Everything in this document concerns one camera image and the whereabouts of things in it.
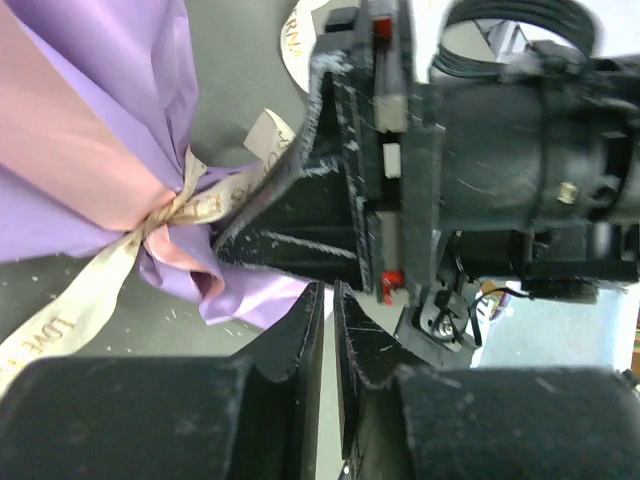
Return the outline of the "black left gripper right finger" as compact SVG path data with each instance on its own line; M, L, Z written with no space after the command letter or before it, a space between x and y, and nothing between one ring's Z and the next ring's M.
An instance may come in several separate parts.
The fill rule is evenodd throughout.
M334 290L341 453L355 479L635 479L639 393L596 368L438 369Z

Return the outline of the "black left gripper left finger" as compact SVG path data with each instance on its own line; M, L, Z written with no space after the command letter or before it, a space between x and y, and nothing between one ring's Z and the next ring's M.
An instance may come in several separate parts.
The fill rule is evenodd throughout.
M1 403L5 479L311 479L324 287L228 357L37 361Z

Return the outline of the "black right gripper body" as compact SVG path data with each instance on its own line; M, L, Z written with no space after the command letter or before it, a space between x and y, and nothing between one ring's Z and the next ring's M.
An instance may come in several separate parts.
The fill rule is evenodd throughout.
M418 355L469 355L484 343L485 279L529 299L592 303L639 280L639 60L597 58L597 25L575 1L458 1L437 21L506 20L554 34L498 61L438 45L413 77L404 1L365 1L358 31L371 93L400 175L372 190L394 221L399 263L373 270L409 302L397 338Z

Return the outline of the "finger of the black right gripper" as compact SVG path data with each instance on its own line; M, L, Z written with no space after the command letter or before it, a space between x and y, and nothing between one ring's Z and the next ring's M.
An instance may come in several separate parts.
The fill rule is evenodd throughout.
M284 159L213 244L228 265L371 290L344 158Z
M370 160L370 70L357 64L312 64L306 120L294 141L298 170L366 170Z

